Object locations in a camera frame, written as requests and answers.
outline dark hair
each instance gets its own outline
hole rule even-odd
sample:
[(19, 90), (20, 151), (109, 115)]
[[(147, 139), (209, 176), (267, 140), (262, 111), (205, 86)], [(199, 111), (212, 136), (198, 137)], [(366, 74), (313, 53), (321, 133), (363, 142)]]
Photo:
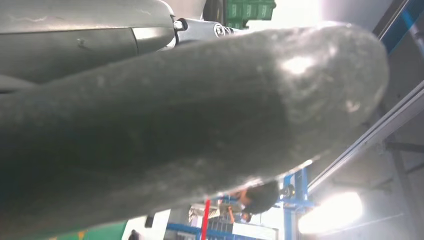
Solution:
[(261, 186), (247, 189), (246, 197), (250, 204), (243, 209), (244, 213), (260, 214), (268, 211), (280, 198), (280, 189), (277, 181), (271, 181)]
[(243, 212), (243, 214), (247, 215), (247, 218), (245, 219), (246, 223), (250, 223), (252, 220), (252, 214), (248, 212)]

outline green plastic crate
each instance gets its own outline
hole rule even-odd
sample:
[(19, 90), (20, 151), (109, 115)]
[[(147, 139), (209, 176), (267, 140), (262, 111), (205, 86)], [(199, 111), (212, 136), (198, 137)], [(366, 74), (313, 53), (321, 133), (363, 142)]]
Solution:
[(227, 23), (227, 27), (233, 28), (233, 29), (243, 29), (245, 26), (243, 26), (242, 20), (232, 20)]
[(243, 3), (239, 2), (228, 2), (226, 7), (226, 17), (227, 19), (241, 19), (243, 11)]
[(276, 6), (274, 0), (228, 0), (227, 26), (243, 29), (248, 20), (271, 20)]

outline metal rail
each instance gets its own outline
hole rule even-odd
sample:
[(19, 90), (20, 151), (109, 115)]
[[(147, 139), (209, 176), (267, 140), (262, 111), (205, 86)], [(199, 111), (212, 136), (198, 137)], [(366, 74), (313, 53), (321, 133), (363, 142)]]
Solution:
[(424, 81), (415, 87), (398, 104), (396, 104), (388, 113), (377, 121), (368, 131), (366, 131), (358, 140), (344, 151), (330, 166), (321, 172), (308, 185), (308, 192), (312, 193), (316, 187), (324, 182), (335, 171), (344, 164), (353, 160), (357, 154), (365, 151), (373, 144), (376, 144), (403, 124), (415, 117), (424, 109)]
[(405, 8), (408, 6), (409, 2), (411, 0), (404, 0), (400, 6), (397, 8), (397, 10), (394, 12), (394, 15), (390, 18), (387, 25), (383, 28), (381, 33), (378, 35), (378, 39), (383, 39), (387, 32), (389, 31), (390, 27), (395, 23), (395, 21), (401, 16), (401, 13), (405, 10)]

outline red pole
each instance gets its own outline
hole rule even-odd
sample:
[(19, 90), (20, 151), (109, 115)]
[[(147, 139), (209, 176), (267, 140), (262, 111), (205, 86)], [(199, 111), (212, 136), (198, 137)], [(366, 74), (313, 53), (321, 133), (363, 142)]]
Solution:
[(203, 222), (201, 223), (201, 240), (206, 240), (206, 234), (208, 233), (208, 221), (209, 221), (209, 207), (211, 206), (211, 200), (206, 200), (204, 207)]

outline bolt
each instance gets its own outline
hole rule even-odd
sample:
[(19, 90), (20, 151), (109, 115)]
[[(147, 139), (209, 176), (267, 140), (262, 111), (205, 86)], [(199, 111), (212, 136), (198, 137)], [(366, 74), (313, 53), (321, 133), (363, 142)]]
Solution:
[(175, 30), (184, 30), (184, 24), (181, 21), (174, 21), (173, 22), (173, 28)]
[(225, 36), (225, 29), (222, 25), (216, 24), (214, 30), (217, 37)]

